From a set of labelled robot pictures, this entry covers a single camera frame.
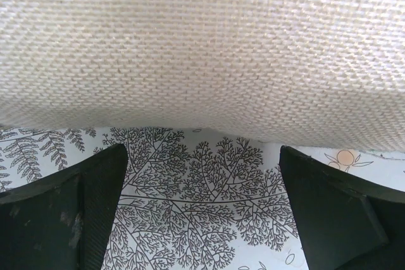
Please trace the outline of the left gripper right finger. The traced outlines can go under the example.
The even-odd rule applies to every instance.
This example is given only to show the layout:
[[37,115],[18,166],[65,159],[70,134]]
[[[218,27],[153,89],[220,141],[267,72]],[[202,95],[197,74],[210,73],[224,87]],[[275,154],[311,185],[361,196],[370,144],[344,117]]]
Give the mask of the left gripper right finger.
[[404,269],[404,192],[289,146],[279,166],[309,269]]

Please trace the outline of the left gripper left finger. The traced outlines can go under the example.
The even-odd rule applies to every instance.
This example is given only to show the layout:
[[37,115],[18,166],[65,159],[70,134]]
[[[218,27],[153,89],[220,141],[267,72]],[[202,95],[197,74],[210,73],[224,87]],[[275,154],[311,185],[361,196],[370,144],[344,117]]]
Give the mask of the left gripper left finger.
[[100,269],[127,163],[115,144],[1,193],[1,269]]

